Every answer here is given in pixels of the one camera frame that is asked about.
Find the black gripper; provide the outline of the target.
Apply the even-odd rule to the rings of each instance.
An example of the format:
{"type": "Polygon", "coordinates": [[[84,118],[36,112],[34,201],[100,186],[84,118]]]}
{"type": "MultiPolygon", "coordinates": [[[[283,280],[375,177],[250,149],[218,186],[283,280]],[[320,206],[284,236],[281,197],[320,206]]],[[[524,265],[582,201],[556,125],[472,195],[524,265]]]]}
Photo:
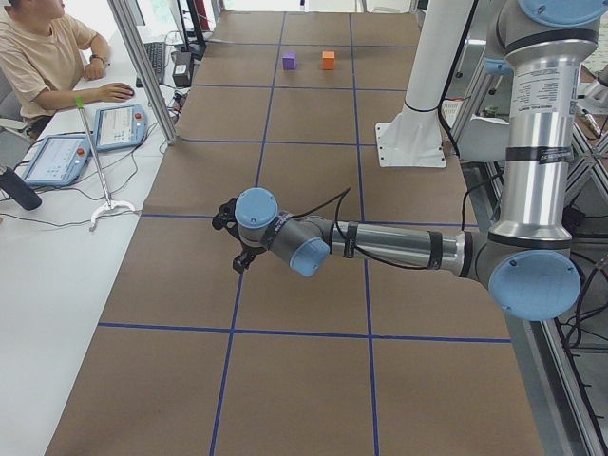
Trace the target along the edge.
{"type": "Polygon", "coordinates": [[[240,246],[241,252],[237,255],[232,262],[232,267],[237,273],[244,273],[249,269],[257,255],[261,255],[266,252],[263,247],[252,247],[246,245],[240,238],[238,231],[238,223],[236,218],[236,205],[237,199],[231,198],[223,203],[216,215],[213,217],[212,226],[215,230],[220,231],[225,229],[233,238],[235,238],[240,246]]]}

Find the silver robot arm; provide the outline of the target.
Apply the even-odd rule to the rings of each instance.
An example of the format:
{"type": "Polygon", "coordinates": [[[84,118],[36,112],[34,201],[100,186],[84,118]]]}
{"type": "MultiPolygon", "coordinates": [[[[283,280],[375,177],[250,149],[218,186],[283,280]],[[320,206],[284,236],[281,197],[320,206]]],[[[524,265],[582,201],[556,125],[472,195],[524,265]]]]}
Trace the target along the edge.
{"type": "Polygon", "coordinates": [[[303,276],[327,257],[365,257],[406,270],[447,270],[481,283],[506,313],[543,321],[570,309],[580,276],[562,226],[581,63],[596,49],[603,1],[502,1],[485,50],[513,72],[498,220],[487,233],[374,226],[280,209],[253,187],[222,204],[212,225],[241,245],[237,272],[270,252],[303,276]]]}

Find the person's left hand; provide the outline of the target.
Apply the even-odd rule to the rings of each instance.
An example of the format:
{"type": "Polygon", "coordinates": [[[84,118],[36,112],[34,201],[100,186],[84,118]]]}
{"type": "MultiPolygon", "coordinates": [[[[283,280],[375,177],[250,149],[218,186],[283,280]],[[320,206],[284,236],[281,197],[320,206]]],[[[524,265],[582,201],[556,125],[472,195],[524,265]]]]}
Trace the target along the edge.
{"type": "Polygon", "coordinates": [[[129,86],[123,83],[111,83],[102,85],[97,89],[97,99],[99,102],[104,103],[124,103],[130,99],[123,99],[120,97],[121,93],[119,90],[120,86],[129,86]]]}

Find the person's right hand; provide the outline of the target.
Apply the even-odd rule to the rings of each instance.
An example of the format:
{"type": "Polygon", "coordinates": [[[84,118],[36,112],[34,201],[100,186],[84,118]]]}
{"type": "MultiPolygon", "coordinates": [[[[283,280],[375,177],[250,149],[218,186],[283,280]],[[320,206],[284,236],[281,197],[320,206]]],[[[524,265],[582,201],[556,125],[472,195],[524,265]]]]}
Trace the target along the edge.
{"type": "Polygon", "coordinates": [[[93,59],[84,68],[83,77],[87,81],[95,81],[103,79],[105,76],[105,64],[102,60],[93,59]]]}

